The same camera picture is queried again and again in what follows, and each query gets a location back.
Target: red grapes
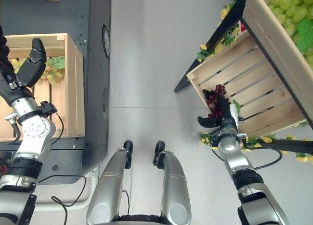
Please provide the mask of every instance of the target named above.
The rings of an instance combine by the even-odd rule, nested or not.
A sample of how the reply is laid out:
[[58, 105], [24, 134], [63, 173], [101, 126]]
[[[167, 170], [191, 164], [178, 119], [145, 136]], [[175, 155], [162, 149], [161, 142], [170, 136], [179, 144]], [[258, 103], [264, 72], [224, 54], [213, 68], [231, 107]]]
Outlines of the red grapes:
[[226, 90], [225, 86], [221, 84], [215, 86], [215, 90], [204, 89], [203, 94], [206, 98], [206, 103], [211, 110], [212, 114], [208, 115], [209, 118], [215, 117], [216, 119], [221, 119], [223, 117], [223, 112], [221, 111], [221, 106], [218, 101], [218, 95], [222, 95], [225, 98]]

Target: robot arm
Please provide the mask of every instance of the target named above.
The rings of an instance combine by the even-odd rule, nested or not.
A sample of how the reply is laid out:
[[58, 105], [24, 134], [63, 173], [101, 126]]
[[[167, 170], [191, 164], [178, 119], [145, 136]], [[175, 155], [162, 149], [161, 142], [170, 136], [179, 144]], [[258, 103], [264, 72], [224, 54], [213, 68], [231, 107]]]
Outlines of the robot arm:
[[229, 105], [221, 95], [219, 100], [223, 119], [219, 122], [214, 118], [198, 117], [198, 121], [204, 127], [220, 127], [220, 135], [213, 143], [218, 145], [226, 169], [238, 190], [242, 203], [238, 208], [238, 215], [242, 225], [289, 225], [285, 213], [262, 177], [255, 172], [240, 150], [239, 139], [246, 134], [237, 133], [238, 115], [235, 105]]
[[40, 39], [33, 39], [33, 48], [25, 63], [15, 75], [7, 59], [9, 49], [5, 46], [0, 27], [0, 95], [14, 113], [7, 116], [10, 124], [22, 125], [23, 141], [17, 150], [6, 175], [0, 178], [0, 224], [27, 225], [35, 208], [34, 192], [43, 165], [43, 157], [50, 148], [55, 125], [47, 119], [57, 110], [44, 101], [37, 105], [32, 87], [45, 69], [45, 49]]

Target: artificial yellow flower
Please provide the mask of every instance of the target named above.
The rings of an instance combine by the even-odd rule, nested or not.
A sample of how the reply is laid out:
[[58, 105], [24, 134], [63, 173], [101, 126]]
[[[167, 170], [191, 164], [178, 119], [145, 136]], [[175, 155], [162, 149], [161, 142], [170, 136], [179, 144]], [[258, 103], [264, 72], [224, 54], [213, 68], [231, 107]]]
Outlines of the artificial yellow flower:
[[221, 53], [221, 52], [223, 51], [223, 48], [224, 48], [224, 45], [221, 44], [221, 43], [218, 43], [218, 44], [216, 45], [216, 47], [215, 47], [215, 53], [216, 53], [216, 54]]
[[230, 11], [230, 6], [227, 6], [227, 8], [224, 8], [222, 11], [221, 11], [221, 19], [223, 20], [227, 14], [229, 13]]
[[269, 138], [269, 137], [263, 137], [262, 140], [265, 142], [265, 143], [272, 143], [272, 139]]
[[206, 50], [207, 47], [206, 47], [206, 45], [202, 45], [202, 44], [201, 44], [201, 45], [200, 45], [200, 49], [201, 49], [201, 50]]
[[296, 159], [297, 159], [298, 161], [300, 161], [300, 162], [303, 162], [303, 163], [308, 161], [308, 158], [307, 158], [307, 157], [303, 157], [303, 158], [302, 158], [302, 157], [298, 157], [298, 158], [296, 157]]
[[234, 30], [231, 32], [232, 36], [236, 36], [239, 33], [239, 27], [234, 28]]
[[295, 140], [296, 138], [297, 138], [296, 136], [290, 135], [290, 134], [288, 134], [288, 135], [286, 136], [286, 139], [288, 139], [288, 140]]
[[254, 145], [254, 148], [261, 148], [261, 147], [262, 147], [262, 145], [259, 144], [259, 143], [256, 143], [256, 144]]
[[247, 148], [242, 148], [241, 150], [244, 151], [244, 152], [246, 152], [246, 153], [247, 153], [247, 152], [251, 152], [251, 149], [247, 149]]

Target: gray floor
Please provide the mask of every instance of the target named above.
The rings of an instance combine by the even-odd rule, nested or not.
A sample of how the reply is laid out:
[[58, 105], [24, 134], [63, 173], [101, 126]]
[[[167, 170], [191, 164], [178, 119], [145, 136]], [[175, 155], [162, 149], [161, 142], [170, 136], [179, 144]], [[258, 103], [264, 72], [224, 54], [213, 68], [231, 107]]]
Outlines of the gray floor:
[[[204, 131], [198, 115], [207, 111], [192, 87], [174, 94], [182, 74], [220, 22], [227, 0], [112, 0], [109, 152], [101, 165], [125, 140], [134, 143], [131, 170], [124, 188], [131, 194], [131, 214], [160, 213], [162, 171], [152, 165], [155, 144], [164, 140], [179, 158], [188, 181], [192, 224], [239, 225], [236, 189], [224, 165], [198, 141]], [[312, 138], [309, 128], [287, 129]], [[271, 151], [248, 153], [254, 165], [274, 160]], [[285, 210], [290, 224], [313, 221], [313, 165], [300, 163], [294, 154], [259, 173]], [[49, 200], [73, 198], [81, 182], [71, 186], [39, 188]], [[127, 211], [123, 197], [120, 213]], [[84, 225], [86, 209], [69, 212], [68, 225]], [[32, 225], [63, 224], [63, 212], [35, 213]]]

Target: wire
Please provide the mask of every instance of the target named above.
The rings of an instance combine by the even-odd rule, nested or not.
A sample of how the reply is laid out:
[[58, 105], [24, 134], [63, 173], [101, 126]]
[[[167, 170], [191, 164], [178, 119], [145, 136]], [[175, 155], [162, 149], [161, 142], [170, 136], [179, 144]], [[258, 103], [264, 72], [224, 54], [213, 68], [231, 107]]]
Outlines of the wire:
[[86, 182], [87, 182], [87, 179], [85, 176], [82, 176], [82, 175], [51, 175], [43, 180], [40, 180], [38, 181], [38, 183], [40, 182], [43, 182], [49, 178], [52, 178], [52, 177], [80, 177], [80, 178], [84, 178], [85, 179], [85, 182], [84, 182], [84, 186], [83, 186], [83, 189], [82, 191], [80, 192], [80, 194], [78, 195], [78, 197], [76, 198], [76, 200], [70, 204], [70, 205], [67, 205], [67, 204], [64, 204], [59, 198], [55, 197], [55, 196], [52, 196], [51, 199], [56, 202], [57, 204], [59, 204], [60, 206], [62, 206], [62, 208], [64, 209], [64, 212], [65, 212], [65, 218], [64, 218], [64, 225], [67, 224], [67, 207], [71, 207], [73, 205], [75, 205], [75, 203], [78, 201], [78, 199], [80, 198], [80, 196], [83, 194], [83, 191], [86, 187]]
[[130, 207], [130, 203], [129, 203], [129, 195], [128, 192], [126, 190], [123, 190], [122, 193], [125, 192], [126, 196], [127, 196], [127, 201], [128, 201], [128, 210], [127, 210], [127, 215], [129, 215], [129, 207]]
[[214, 150], [213, 148], [211, 148], [212, 152], [221, 160], [221, 161], [224, 161], [223, 158], [221, 158]]
[[62, 124], [62, 130], [61, 130], [61, 133], [60, 133], [59, 137], [53, 143], [51, 143], [51, 145], [55, 144], [61, 138], [61, 136], [63, 134], [63, 131], [64, 131], [64, 123], [62, 121], [62, 118], [59, 116], [59, 114], [57, 112], [55, 114], [57, 114], [57, 116], [59, 117], [59, 120], [60, 120], [60, 122]]
[[10, 167], [10, 165], [9, 165], [7, 162], [5, 162], [4, 159], [0, 158], [0, 161], [1, 161], [7, 168]]
[[270, 148], [270, 147], [251, 148], [251, 147], [247, 146], [245, 139], [243, 139], [243, 144], [244, 144], [244, 148], [247, 148], [247, 149], [250, 149], [250, 150], [268, 149], [268, 150], [276, 151], [279, 154], [279, 157], [275, 161], [273, 161], [271, 163], [268, 163], [268, 164], [265, 164], [265, 165], [261, 165], [261, 166], [255, 167], [255, 170], [259, 170], [259, 169], [263, 169], [263, 168], [269, 167], [269, 166], [271, 166], [273, 164], [276, 164], [277, 162], [279, 162], [283, 158], [283, 154], [281, 153], [281, 151], [279, 151], [277, 149]]

